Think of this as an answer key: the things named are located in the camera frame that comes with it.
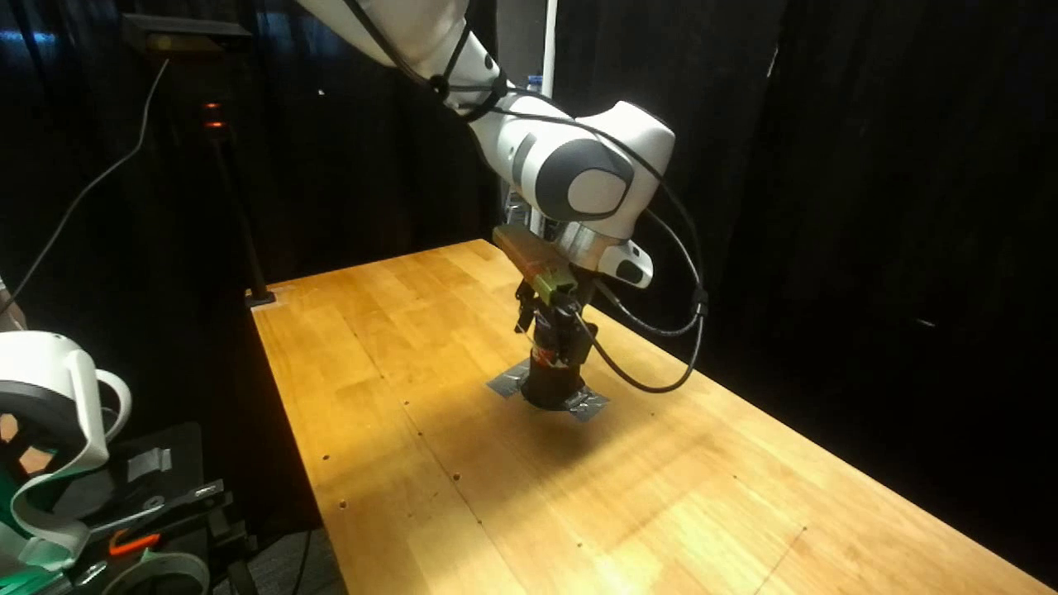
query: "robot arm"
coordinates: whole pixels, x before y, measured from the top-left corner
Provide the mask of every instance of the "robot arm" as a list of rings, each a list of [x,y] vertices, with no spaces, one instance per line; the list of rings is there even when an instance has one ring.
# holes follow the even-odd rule
[[[536,211],[565,226],[562,252],[581,270],[635,286],[655,278],[631,240],[663,173],[675,131],[631,101],[573,120],[511,94],[500,62],[466,29],[466,0],[298,0],[363,57],[426,84],[462,115],[493,165]]]

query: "black curtain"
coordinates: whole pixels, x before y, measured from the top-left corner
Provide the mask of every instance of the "black curtain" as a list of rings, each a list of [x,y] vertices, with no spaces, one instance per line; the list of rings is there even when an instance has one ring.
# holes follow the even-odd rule
[[[699,366],[1053,583],[1058,8],[581,0],[562,29],[558,99],[678,131]]]

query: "cable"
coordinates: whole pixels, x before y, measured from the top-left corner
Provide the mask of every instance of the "cable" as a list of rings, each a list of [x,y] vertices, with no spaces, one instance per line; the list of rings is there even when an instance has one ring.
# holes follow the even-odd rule
[[[394,65],[405,76],[422,84],[422,76],[405,62],[396,43],[369,19],[369,13],[358,0],[344,0],[344,8],[359,19],[368,35],[394,59]]]
[[[678,386],[683,386],[683,382],[689,379],[689,375],[694,375],[694,366],[698,366],[698,358],[699,358],[699,337],[705,337],[705,317],[698,317],[698,334],[694,334],[694,348],[689,348],[689,358],[687,358],[683,375],[682,375],[678,379],[670,379],[670,382],[660,382],[660,386],[651,386],[651,382],[635,379],[635,378],[598,344],[598,337],[592,337],[592,348],[598,349],[598,358],[600,358],[623,382],[638,386],[642,393],[670,393],[670,391],[678,391]]]
[[[43,240],[43,249],[36,252],[31,264],[27,269],[23,282],[8,290],[8,296],[0,303],[0,317],[16,303],[16,296],[27,290],[27,283],[31,282],[36,269],[43,264],[43,257],[52,252],[52,245],[59,240],[59,234],[65,232],[71,211],[89,198],[89,193],[95,184],[102,184],[111,173],[119,173],[125,161],[133,161],[142,145],[145,145],[145,128],[148,128],[148,120],[151,120],[151,101],[156,101],[156,94],[158,94],[158,84],[168,69],[168,59],[158,65],[145,99],[142,99],[142,108],[137,108],[137,137],[136,137],[136,145],[119,155],[111,165],[106,165],[95,180],[89,180],[77,196],[71,202],[65,204],[59,226],[52,229],[52,234]]]
[[[694,269],[689,254],[687,254],[687,245],[683,237],[655,211],[649,211],[649,219],[655,219],[659,229],[663,229],[663,234],[678,245],[678,252],[683,254],[687,269],[689,269],[689,278],[694,278],[694,290],[705,286],[699,282],[699,270]],[[683,322],[682,326],[655,326],[649,322],[642,322],[635,311],[623,307],[623,302],[603,283],[598,282],[595,283],[600,290],[600,296],[607,296],[611,307],[618,307],[638,332],[645,334],[655,334],[655,337],[683,337],[694,332],[698,317],[705,317],[705,295],[694,295],[694,303],[689,303],[689,322]]]
[[[454,78],[454,69],[455,69],[455,62],[460,62],[460,54],[462,54],[462,45],[466,45],[466,40],[470,40],[470,19],[471,19],[471,13],[476,13],[476,2],[466,2],[466,18],[462,18],[460,40],[455,40],[455,45],[454,45],[450,62],[441,65],[441,84]]]

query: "black background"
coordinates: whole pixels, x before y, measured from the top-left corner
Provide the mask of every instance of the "black background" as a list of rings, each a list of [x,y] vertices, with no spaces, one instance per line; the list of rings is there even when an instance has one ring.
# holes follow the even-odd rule
[[[165,74],[145,153],[18,303],[133,382],[130,434],[197,419],[257,529],[298,525],[310,505],[197,106],[227,106],[268,282],[486,237],[494,182],[422,90],[294,2],[0,0],[8,283],[136,138],[156,62],[122,43],[122,10],[239,19],[254,45]],[[1052,584],[1053,59],[1049,0],[577,0],[555,78],[568,112],[631,99],[678,131],[670,184],[709,286],[699,371]],[[651,226],[642,240],[659,283],[627,302],[675,317],[682,262]]]

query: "wooden table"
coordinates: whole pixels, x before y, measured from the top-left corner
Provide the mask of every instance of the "wooden table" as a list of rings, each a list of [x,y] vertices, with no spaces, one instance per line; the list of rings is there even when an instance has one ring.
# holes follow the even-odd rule
[[[486,240],[274,283],[254,324],[350,593],[1049,593],[694,375],[587,423],[490,391],[524,359]],[[682,365],[587,311],[635,378]]]

